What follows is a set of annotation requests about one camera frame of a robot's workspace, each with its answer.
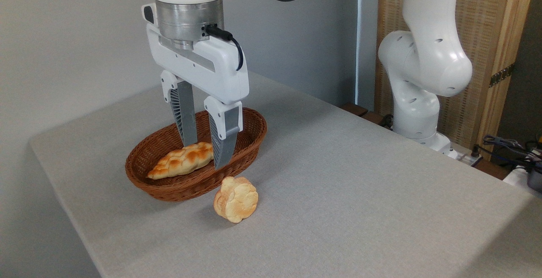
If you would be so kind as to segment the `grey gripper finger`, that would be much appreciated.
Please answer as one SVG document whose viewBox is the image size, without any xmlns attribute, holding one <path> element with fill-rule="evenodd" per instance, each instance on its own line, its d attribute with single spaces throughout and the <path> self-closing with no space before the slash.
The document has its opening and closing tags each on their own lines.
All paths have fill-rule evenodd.
<svg viewBox="0 0 542 278">
<path fill-rule="evenodd" d="M 197 126 L 192 85 L 169 71 L 161 74 L 164 100 L 170 104 L 183 145 L 196 144 Z"/>
<path fill-rule="evenodd" d="M 214 166 L 219 170 L 231 161 L 237 134 L 243 130 L 242 102 L 227 105 L 209 96 L 205 110 L 209 114 Z"/>
</svg>

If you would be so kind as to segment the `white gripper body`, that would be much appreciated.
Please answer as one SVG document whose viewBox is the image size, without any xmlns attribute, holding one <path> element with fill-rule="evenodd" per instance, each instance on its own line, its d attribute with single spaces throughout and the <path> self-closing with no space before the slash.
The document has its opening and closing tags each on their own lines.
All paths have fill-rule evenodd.
<svg viewBox="0 0 542 278">
<path fill-rule="evenodd" d="M 225 104 L 249 95 L 247 66 L 237 71 L 238 49 L 217 37 L 195 43 L 193 50 L 175 48 L 155 25 L 147 24 L 147 36 L 155 62 Z"/>
</svg>

